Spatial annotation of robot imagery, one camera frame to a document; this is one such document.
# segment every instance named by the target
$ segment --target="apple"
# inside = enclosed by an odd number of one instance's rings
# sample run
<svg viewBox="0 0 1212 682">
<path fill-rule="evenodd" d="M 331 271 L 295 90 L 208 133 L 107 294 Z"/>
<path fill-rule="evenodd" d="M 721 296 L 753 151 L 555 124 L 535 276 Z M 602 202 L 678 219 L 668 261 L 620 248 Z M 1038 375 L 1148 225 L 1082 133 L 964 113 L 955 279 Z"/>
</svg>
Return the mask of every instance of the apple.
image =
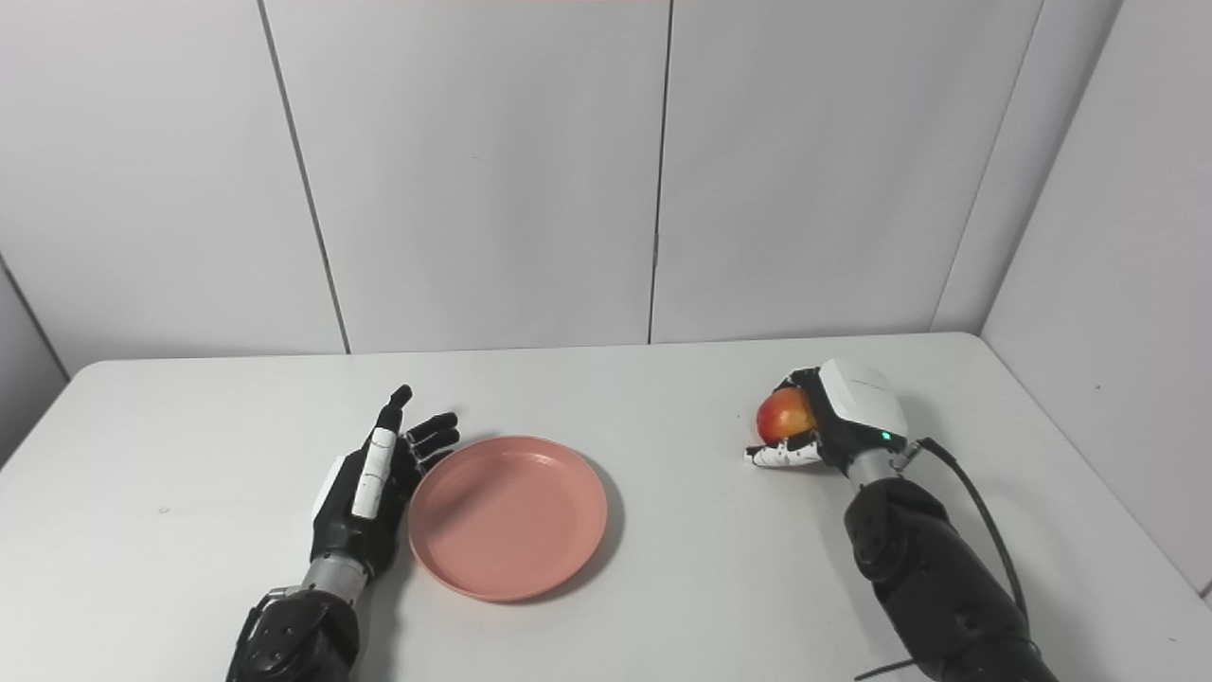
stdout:
<svg viewBox="0 0 1212 682">
<path fill-rule="evenodd" d="M 758 436 L 767 446 L 816 426 L 807 397 L 794 386 L 774 391 L 758 408 Z"/>
</svg>

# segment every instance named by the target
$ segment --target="pink plate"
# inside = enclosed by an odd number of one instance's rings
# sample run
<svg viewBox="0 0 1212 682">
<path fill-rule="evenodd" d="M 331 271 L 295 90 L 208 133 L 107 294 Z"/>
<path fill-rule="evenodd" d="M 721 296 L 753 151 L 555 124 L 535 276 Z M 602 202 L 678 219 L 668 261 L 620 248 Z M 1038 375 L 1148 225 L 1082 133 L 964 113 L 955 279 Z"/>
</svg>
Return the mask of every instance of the pink plate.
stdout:
<svg viewBox="0 0 1212 682">
<path fill-rule="evenodd" d="M 421 482 L 408 541 L 451 590 L 526 600 L 572 578 L 606 531 L 606 493 L 573 451 L 530 436 L 491 439 L 446 458 Z"/>
</svg>

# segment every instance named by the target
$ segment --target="plate rim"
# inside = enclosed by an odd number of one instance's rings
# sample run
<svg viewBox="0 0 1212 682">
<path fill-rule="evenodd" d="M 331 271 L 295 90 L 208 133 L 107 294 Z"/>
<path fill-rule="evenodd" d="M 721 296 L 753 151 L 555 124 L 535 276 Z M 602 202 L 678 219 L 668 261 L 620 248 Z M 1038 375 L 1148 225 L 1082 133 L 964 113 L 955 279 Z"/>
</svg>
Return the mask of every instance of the plate rim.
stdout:
<svg viewBox="0 0 1212 682">
<path fill-rule="evenodd" d="M 571 455 L 573 455 L 573 458 L 577 462 L 579 462 L 579 464 L 583 465 L 585 468 L 585 470 L 593 476 L 594 482 L 598 485 L 594 488 L 594 491 L 596 492 L 599 499 L 601 500 L 601 508 L 605 511 L 605 514 L 602 514 L 602 516 L 601 516 L 601 523 L 599 525 L 600 527 L 594 529 L 594 535 L 595 535 L 594 545 L 593 545 L 594 549 L 593 549 L 593 551 L 590 551 L 585 556 L 585 558 L 583 561 L 577 562 L 576 566 L 568 572 L 567 575 L 561 577 L 558 581 L 555 581 L 551 585 L 549 585 L 547 588 L 543 588 L 541 590 L 530 590 L 530 591 L 526 591 L 526 592 L 509 592 L 509 594 L 499 594 L 499 595 L 482 594 L 482 592 L 475 592 L 475 591 L 471 591 L 471 590 L 467 590 L 464 588 L 454 585 L 454 584 L 450 583 L 448 580 L 444 579 L 441 575 L 439 575 L 434 571 L 433 567 L 430 567 L 428 563 L 425 563 L 425 561 L 421 557 L 421 552 L 417 551 L 416 534 L 413 533 L 413 518 L 416 518 L 416 517 L 412 515 L 412 503 L 417 499 L 417 495 L 418 495 L 418 493 L 421 493 L 422 487 L 425 486 L 425 482 L 430 480 L 430 477 L 433 476 L 433 474 L 436 472 L 436 471 L 439 471 L 440 469 L 442 469 L 447 464 L 450 464 L 454 459 L 454 457 L 458 455 L 459 453 L 462 453 L 464 451 L 468 451 L 470 448 L 475 448 L 475 447 L 482 446 L 485 443 L 492 443 L 494 441 L 507 441 L 507 440 L 519 440 L 519 439 L 525 440 L 525 441 L 534 441 L 534 442 L 539 442 L 539 443 L 545 443 L 548 446 L 555 446 L 556 448 L 566 451 L 567 453 L 570 453 Z M 593 560 L 594 555 L 596 555 L 598 551 L 601 549 L 602 539 L 606 537 L 606 528 L 610 526 L 610 516 L 611 516 L 610 499 L 606 497 L 606 486 L 602 483 L 601 476 L 598 476 L 598 471 L 593 468 L 593 465 L 589 464 L 589 460 L 587 460 L 584 455 L 582 455 L 581 453 L 578 453 L 574 448 L 570 448 L 568 446 L 565 446 L 564 443 L 559 443 L 556 441 L 551 441 L 550 439 L 543 439 L 541 436 L 527 436 L 527 435 L 518 434 L 518 435 L 493 436 L 491 439 L 485 439 L 482 441 L 476 441 L 475 443 L 468 443 L 467 446 L 464 446 L 464 447 L 459 448 L 458 451 L 454 451 L 453 453 L 451 453 L 450 457 L 444 458 L 442 462 L 438 463 L 434 466 L 434 469 L 429 470 L 429 472 L 427 472 L 425 476 L 422 477 L 421 483 L 417 486 L 417 489 L 413 491 L 412 497 L 408 499 L 408 520 L 407 520 L 407 525 L 406 525 L 406 529 L 405 531 L 408 533 L 408 549 L 412 551 L 412 558 L 418 564 L 421 564 L 421 567 L 425 569 L 425 573 L 428 573 L 439 584 L 441 584 L 442 586 L 445 586 L 445 588 L 447 588 L 450 590 L 453 590 L 454 592 L 458 592 L 461 595 L 471 597 L 474 600 L 479 600 L 481 602 L 509 603 L 509 602 L 521 602 L 521 601 L 531 600 L 531 598 L 534 598 L 534 597 L 537 597 L 539 595 L 544 595 L 547 592 L 550 592 L 551 590 L 555 590 L 560 585 L 564 585 L 570 579 L 572 579 L 573 575 L 576 575 L 577 573 L 579 573 L 589 563 L 589 561 Z"/>
</svg>

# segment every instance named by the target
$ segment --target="prosthetic hand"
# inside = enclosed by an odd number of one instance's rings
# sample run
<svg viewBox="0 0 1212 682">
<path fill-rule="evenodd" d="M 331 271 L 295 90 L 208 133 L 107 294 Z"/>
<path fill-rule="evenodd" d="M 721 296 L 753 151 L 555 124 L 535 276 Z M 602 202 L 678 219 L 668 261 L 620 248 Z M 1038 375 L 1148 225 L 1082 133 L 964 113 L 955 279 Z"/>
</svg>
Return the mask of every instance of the prosthetic hand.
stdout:
<svg viewBox="0 0 1212 682">
<path fill-rule="evenodd" d="M 942 682 L 1056 682 L 1030 640 L 1022 588 L 989 510 L 955 458 L 933 440 L 911 447 L 904 413 L 871 368 L 829 361 L 793 372 L 778 389 L 804 392 L 816 428 L 749 448 L 758 466 L 823 462 L 854 487 L 846 534 L 910 660 Z M 947 510 L 901 472 L 919 449 L 936 454 L 967 488 L 1001 555 L 1013 598 L 955 532 Z"/>
<path fill-rule="evenodd" d="M 453 413 L 399 435 L 412 390 L 401 386 L 362 447 L 338 460 L 311 528 L 299 585 L 271 590 L 245 620 L 228 682 L 345 682 L 360 648 L 354 604 L 396 554 L 404 508 L 421 478 L 458 442 Z"/>
</svg>

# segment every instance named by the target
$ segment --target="white table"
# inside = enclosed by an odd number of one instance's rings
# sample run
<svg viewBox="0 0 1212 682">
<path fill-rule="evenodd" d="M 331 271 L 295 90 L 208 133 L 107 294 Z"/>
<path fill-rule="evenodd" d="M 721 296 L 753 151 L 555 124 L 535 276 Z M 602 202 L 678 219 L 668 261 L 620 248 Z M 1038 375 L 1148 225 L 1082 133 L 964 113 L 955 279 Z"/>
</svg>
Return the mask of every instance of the white table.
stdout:
<svg viewBox="0 0 1212 682">
<path fill-rule="evenodd" d="M 972 336 L 919 334 L 92 366 L 0 471 L 4 678 L 221 680 L 246 609 L 302 577 L 332 459 L 408 382 L 413 420 L 454 409 L 468 441 L 590 458 L 613 520 L 596 571 L 526 606 L 405 557 L 360 607 L 362 681 L 848 680 L 904 654 L 851 564 L 850 486 L 741 457 L 783 376 L 835 356 L 881 368 L 913 432 L 964 462 L 1063 682 L 1210 675 L 1212 611 L 1006 368 Z M 911 477 L 994 563 L 927 459 Z"/>
</svg>

